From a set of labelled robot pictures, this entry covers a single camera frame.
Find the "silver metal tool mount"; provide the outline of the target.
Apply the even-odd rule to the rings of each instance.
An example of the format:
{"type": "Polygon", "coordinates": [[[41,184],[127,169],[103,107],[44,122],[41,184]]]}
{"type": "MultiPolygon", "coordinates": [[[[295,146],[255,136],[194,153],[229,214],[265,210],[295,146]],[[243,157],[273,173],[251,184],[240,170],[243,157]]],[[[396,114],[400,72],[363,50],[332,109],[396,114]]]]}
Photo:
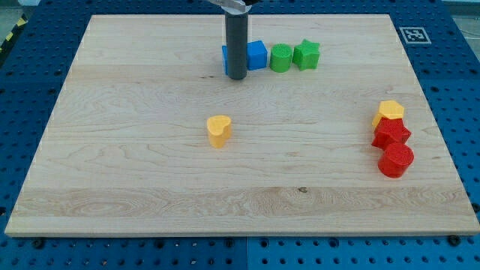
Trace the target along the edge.
{"type": "Polygon", "coordinates": [[[230,14],[247,13],[260,0],[208,0],[213,5],[220,6],[230,14]]]}

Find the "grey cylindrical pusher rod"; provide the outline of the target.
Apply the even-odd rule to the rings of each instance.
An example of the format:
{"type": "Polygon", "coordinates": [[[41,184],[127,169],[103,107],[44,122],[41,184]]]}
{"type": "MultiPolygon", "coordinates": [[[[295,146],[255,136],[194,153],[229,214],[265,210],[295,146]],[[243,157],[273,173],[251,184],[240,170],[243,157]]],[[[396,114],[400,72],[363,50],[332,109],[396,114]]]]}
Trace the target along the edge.
{"type": "Polygon", "coordinates": [[[232,80],[247,76],[248,62],[248,13],[225,12],[226,69],[232,80]]]}

